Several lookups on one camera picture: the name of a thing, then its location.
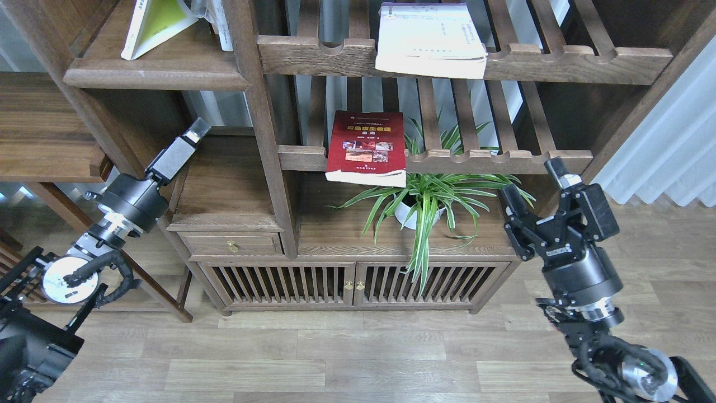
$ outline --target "green book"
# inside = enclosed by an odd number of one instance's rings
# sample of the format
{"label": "green book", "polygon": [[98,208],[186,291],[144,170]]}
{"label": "green book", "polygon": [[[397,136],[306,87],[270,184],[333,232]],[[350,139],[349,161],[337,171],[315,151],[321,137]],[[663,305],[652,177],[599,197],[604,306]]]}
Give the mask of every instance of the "green book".
{"label": "green book", "polygon": [[182,0],[137,0],[121,56],[134,60],[197,21]]}

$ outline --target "wooden floor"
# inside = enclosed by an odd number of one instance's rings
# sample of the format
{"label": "wooden floor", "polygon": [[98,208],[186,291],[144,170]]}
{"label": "wooden floor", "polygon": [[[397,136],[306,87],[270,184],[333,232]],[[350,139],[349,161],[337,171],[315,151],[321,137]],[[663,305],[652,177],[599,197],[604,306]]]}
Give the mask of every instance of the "wooden floor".
{"label": "wooden floor", "polygon": [[[614,300],[626,320],[615,334],[688,358],[716,388],[716,209],[614,210],[621,234],[602,246],[624,281]],[[150,272],[152,261],[172,260],[152,249],[133,255]],[[95,312],[79,330],[86,338],[79,356],[35,402],[598,403],[570,373],[560,334],[533,306],[533,298],[548,296],[540,267],[521,265],[475,316],[224,318],[195,290],[190,324],[165,313]],[[58,324],[69,317],[38,315]]]}

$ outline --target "brass knob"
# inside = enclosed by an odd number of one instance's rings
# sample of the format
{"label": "brass knob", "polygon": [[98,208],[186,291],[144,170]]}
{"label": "brass knob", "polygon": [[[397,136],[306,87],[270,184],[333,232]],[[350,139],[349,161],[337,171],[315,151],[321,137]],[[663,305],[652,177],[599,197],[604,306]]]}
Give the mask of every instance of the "brass knob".
{"label": "brass knob", "polygon": [[234,241],[228,241],[226,243],[228,245],[228,251],[231,253],[238,253],[238,246],[236,246],[236,242]]}

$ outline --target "book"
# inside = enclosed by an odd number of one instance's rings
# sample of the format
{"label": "book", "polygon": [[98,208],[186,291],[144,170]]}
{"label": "book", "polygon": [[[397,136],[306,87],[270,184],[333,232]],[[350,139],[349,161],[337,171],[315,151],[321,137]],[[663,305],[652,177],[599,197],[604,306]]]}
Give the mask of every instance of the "book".
{"label": "book", "polygon": [[197,21],[183,0],[137,0],[120,56],[134,60]]}
{"label": "book", "polygon": [[481,80],[487,56],[465,3],[381,4],[377,70]]}
{"label": "book", "polygon": [[405,129],[400,112],[336,111],[326,179],[405,187]]}
{"label": "book", "polygon": [[211,30],[219,37],[221,50],[232,52],[231,34],[221,0],[191,0],[191,12],[211,24]]}

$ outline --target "white book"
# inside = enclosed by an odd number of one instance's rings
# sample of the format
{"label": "white book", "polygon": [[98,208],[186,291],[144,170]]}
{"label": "white book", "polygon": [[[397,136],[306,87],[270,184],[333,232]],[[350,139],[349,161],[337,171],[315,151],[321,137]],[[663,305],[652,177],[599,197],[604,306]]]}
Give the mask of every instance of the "white book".
{"label": "white book", "polygon": [[183,0],[137,0],[120,56],[134,60],[197,21]]}
{"label": "white book", "polygon": [[467,4],[383,3],[375,68],[482,79],[485,51]]}
{"label": "white book", "polygon": [[232,52],[233,44],[231,43],[231,34],[228,30],[228,24],[226,22],[226,14],[223,10],[221,0],[210,0],[212,14],[214,16],[214,30],[219,34],[219,42],[221,43],[221,50],[224,52]]}

